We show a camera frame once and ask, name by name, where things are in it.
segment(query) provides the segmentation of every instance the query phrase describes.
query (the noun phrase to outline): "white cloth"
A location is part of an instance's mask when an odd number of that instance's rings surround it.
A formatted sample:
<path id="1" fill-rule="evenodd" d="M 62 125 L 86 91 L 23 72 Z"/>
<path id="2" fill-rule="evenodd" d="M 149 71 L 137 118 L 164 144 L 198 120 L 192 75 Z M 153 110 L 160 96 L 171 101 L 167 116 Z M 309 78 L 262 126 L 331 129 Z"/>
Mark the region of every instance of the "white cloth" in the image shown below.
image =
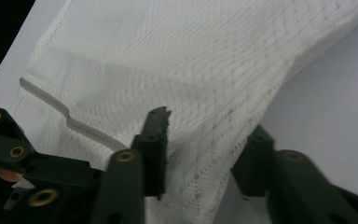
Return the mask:
<path id="1" fill-rule="evenodd" d="M 147 223 L 211 223 L 280 86 L 357 23 L 358 0 L 68 0 L 23 78 L 126 146 L 166 105 L 167 191 Z M 112 153 L 24 89 L 9 112 L 40 152 L 96 168 Z"/>

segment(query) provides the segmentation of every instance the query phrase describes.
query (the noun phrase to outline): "white table surface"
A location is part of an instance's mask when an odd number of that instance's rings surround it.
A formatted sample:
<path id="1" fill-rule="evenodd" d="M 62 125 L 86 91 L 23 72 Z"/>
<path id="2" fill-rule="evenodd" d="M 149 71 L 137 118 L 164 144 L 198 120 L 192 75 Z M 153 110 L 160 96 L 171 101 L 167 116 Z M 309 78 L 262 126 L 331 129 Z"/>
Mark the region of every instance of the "white table surface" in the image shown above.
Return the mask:
<path id="1" fill-rule="evenodd" d="M 0 66 L 3 108 L 10 106 L 34 44 L 63 3 L 35 2 Z M 261 123 L 277 149 L 306 153 L 332 183 L 358 193 L 358 27 L 287 82 Z M 220 223 L 269 223 L 265 202 L 242 200 L 231 179 L 214 222 Z"/>

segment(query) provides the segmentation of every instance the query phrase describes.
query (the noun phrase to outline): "white mesh fabric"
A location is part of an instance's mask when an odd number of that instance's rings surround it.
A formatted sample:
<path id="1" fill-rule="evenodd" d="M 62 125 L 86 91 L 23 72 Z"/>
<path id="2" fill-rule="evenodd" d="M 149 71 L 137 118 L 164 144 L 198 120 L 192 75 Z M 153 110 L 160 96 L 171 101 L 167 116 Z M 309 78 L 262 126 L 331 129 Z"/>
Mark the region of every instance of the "white mesh fabric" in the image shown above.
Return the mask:
<path id="1" fill-rule="evenodd" d="M 68 0 L 24 78 L 129 145 L 171 111 L 166 193 L 148 223 L 211 223 L 229 168 L 285 79 L 358 23 L 358 0 Z M 110 149 L 26 91 L 10 112 L 37 150 L 104 167 Z"/>

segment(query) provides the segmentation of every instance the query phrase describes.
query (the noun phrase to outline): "gray strip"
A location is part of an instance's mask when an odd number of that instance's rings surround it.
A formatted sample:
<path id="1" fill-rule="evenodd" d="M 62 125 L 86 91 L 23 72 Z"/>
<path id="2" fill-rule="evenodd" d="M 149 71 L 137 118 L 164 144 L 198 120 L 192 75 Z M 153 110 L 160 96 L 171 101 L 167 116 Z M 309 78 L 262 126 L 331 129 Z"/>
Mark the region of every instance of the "gray strip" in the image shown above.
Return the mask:
<path id="1" fill-rule="evenodd" d="M 111 148 L 114 151 L 119 151 L 121 149 L 127 149 L 128 147 L 124 146 L 118 140 L 112 138 L 111 136 L 107 135 L 106 133 L 102 133 L 87 124 L 79 122 L 71 118 L 69 114 L 69 109 L 61 103 L 59 100 L 48 94 L 47 92 L 41 90 L 40 88 L 36 87 L 36 85 L 32 84 L 31 82 L 25 80 L 23 77 L 20 78 L 20 86 L 23 87 L 26 91 L 34 95 L 35 97 L 39 98 L 40 100 L 44 101 L 46 104 L 52 106 L 57 111 L 62 113 L 62 115 L 66 118 L 66 126 L 72 129 L 77 133 L 81 133 L 86 137 L 101 143 L 102 145 Z"/>

